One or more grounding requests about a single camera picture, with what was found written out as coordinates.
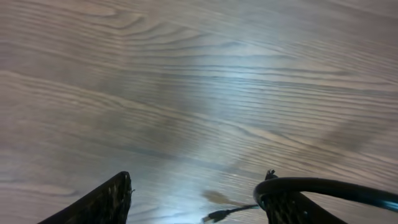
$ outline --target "wooden surface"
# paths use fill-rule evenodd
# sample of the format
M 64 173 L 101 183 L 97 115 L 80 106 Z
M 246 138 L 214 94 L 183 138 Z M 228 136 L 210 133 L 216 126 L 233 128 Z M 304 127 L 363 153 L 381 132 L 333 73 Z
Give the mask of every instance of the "wooden surface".
M 0 223 L 39 222 L 121 170 L 129 223 L 252 203 L 267 169 L 398 193 L 397 1 L 0 4 Z M 398 220 L 311 198 L 350 223 Z

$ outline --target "wood grain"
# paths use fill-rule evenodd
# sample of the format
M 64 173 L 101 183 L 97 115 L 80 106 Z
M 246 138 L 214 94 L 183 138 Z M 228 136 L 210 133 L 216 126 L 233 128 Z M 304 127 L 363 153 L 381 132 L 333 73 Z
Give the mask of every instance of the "wood grain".
M 398 193 L 398 87 L 388 78 L 396 46 L 377 47 L 392 36 L 362 30 L 357 44 L 373 38 L 366 47 L 374 55 L 361 63 L 350 55 L 334 59 L 339 49 L 352 50 L 349 22 L 390 19 L 385 28 L 393 26 L 391 2 L 371 12 L 355 2 L 310 7 L 307 0 L 1 4 L 1 223 L 39 222 L 121 170 L 137 189 L 129 223 L 198 223 L 213 210 L 252 203 L 267 169 Z M 305 35 L 295 35 L 323 6 L 325 18 L 342 24 L 307 22 Z M 342 6 L 364 14 L 348 20 Z M 308 9 L 313 17 L 302 20 L 281 14 Z M 269 21 L 257 17 L 264 10 L 285 19 L 266 29 Z M 300 26 L 288 33 L 294 22 Z M 291 52 L 283 41 L 258 42 L 276 27 L 281 40 L 322 42 L 326 33 L 311 30 L 320 25 L 338 29 L 334 42 L 323 42 L 330 49 Z M 398 218 L 311 198 L 350 223 Z M 266 221 L 265 213 L 250 211 L 225 223 Z

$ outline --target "curved black tube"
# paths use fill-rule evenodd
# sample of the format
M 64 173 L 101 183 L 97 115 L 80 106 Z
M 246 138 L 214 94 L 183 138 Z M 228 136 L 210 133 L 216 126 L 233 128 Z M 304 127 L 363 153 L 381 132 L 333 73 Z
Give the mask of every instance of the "curved black tube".
M 398 195 L 337 180 L 279 177 L 261 182 L 253 194 L 256 202 L 264 209 L 263 196 L 281 192 L 314 192 L 398 212 Z

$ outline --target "wooden floor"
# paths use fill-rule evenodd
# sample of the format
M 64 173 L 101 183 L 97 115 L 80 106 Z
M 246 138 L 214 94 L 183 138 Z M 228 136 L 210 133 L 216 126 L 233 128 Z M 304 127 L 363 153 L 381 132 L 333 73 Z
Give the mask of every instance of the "wooden floor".
M 0 0 L 0 223 L 39 222 L 121 170 L 134 224 L 252 203 L 267 169 L 398 193 L 397 8 Z M 310 196 L 350 223 L 398 220 Z

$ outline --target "black object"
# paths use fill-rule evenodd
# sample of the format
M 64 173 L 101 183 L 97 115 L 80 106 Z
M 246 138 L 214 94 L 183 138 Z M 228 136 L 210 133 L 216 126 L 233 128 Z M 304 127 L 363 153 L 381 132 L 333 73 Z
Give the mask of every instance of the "black object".
M 256 205 L 209 214 L 204 222 L 221 221 L 232 212 L 260 207 L 269 224 L 346 224 L 300 192 L 315 192 L 398 212 L 398 195 L 336 180 L 305 177 L 278 178 L 269 170 L 254 189 Z
M 39 224 L 125 224 L 131 204 L 131 193 L 129 173 L 120 172 Z

